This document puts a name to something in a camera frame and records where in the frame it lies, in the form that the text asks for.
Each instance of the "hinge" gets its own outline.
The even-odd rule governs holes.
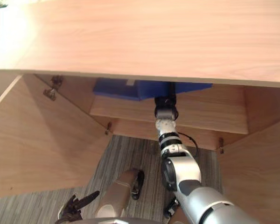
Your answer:
[[[50,98],[52,101],[56,100],[56,92],[59,87],[62,85],[63,77],[62,76],[53,76],[51,78],[52,87],[49,90],[44,90],[43,94]]]
[[[108,135],[108,134],[109,134],[109,131],[110,131],[111,127],[112,127],[112,122],[109,122],[109,123],[107,124],[107,130],[105,131],[105,135]]]
[[[219,138],[219,150],[220,150],[220,154],[224,154],[224,139],[223,138]]]

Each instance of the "cabinet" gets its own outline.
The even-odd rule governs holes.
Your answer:
[[[111,135],[34,75],[0,96],[0,196],[85,185]]]
[[[0,196],[86,183],[112,133],[156,139],[153,101],[96,97],[97,77],[207,82],[177,96],[177,130],[218,152],[228,197],[280,223],[280,1],[8,7],[0,70],[25,74],[0,97]],[[45,74],[60,73],[53,102]]]

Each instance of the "robotic arm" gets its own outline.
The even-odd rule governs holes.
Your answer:
[[[162,156],[162,182],[173,191],[184,214],[193,224],[258,224],[213,188],[201,185],[198,164],[175,130],[178,111],[174,84],[171,95],[155,98],[156,128]]]

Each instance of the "blue object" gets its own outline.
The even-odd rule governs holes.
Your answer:
[[[175,92],[188,92],[210,88],[209,83],[175,83]],[[95,95],[112,98],[143,100],[168,95],[169,82],[98,78],[93,89]]]

